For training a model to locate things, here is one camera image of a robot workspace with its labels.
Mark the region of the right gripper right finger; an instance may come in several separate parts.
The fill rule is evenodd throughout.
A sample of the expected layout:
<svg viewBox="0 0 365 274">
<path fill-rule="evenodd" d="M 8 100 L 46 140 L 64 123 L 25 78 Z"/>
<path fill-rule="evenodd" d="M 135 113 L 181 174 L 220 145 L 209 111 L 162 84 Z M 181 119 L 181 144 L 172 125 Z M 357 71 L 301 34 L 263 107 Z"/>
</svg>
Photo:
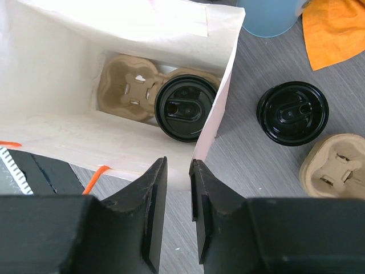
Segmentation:
<svg viewBox="0 0 365 274">
<path fill-rule="evenodd" d="M 205 273 L 363 273 L 364 201 L 245 198 L 202 160 L 190 168 Z"/>
</svg>

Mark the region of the brown pulp cup carrier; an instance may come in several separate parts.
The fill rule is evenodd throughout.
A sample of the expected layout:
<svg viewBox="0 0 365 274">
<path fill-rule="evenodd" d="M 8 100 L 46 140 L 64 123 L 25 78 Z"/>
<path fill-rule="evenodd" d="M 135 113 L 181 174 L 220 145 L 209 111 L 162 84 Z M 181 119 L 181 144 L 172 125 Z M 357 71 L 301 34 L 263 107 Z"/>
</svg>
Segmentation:
<svg viewBox="0 0 365 274">
<path fill-rule="evenodd" d="M 155 115 L 155 99 L 163 84 L 176 76 L 188 74 L 204 78 L 214 88 L 219 88 L 221 83 L 215 75 L 205 71 L 180 67 L 164 74 L 147 59 L 118 55 L 103 68 L 97 91 L 99 109 L 114 116 L 145 122 Z"/>
</svg>

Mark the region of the paper takeout bag orange handles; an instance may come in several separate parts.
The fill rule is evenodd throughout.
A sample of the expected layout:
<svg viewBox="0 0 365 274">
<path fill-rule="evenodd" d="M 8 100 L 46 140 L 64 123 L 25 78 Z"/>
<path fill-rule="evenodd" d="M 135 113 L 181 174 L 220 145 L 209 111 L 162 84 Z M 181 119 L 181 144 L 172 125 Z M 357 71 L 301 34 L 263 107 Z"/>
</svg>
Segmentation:
<svg viewBox="0 0 365 274">
<path fill-rule="evenodd" d="M 1 142 L 21 151 L 137 179 L 168 159 L 168 187 L 189 190 L 193 159 L 205 159 L 225 112 L 245 10 L 191 1 L 2 1 Z M 180 67 L 220 81 L 196 142 L 99 109 L 106 63 L 118 55 Z"/>
</svg>

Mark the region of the black cup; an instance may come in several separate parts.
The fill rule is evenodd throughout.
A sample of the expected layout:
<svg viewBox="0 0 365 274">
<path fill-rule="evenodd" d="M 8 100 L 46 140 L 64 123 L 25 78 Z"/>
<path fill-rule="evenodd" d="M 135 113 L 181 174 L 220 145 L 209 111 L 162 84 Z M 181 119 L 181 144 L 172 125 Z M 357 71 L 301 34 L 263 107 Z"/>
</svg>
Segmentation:
<svg viewBox="0 0 365 274">
<path fill-rule="evenodd" d="M 301 146 L 316 139 L 330 114 L 323 92 L 309 83 L 291 81 L 267 90 L 256 107 L 257 121 L 272 141 Z"/>
</svg>

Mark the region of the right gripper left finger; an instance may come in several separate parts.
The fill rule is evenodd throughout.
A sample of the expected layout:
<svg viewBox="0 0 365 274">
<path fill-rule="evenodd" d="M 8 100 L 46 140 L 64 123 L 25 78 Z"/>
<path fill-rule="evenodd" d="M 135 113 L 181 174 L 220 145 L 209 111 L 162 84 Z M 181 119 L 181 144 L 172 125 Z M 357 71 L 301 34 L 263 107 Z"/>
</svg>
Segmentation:
<svg viewBox="0 0 365 274">
<path fill-rule="evenodd" d="M 168 162 L 112 196 L 1 196 L 2 273 L 158 273 Z"/>
</svg>

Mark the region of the black cup lid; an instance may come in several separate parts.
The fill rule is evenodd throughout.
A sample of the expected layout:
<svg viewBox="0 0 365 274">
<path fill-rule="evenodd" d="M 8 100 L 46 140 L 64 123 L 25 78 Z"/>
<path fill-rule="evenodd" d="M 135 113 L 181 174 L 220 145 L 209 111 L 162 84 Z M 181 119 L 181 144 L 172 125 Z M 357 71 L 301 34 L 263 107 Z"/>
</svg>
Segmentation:
<svg viewBox="0 0 365 274">
<path fill-rule="evenodd" d="M 201 76 L 174 76 L 163 84 L 157 93 L 157 123 L 164 133 L 174 140 L 196 142 L 216 95 L 217 87 Z"/>
</svg>

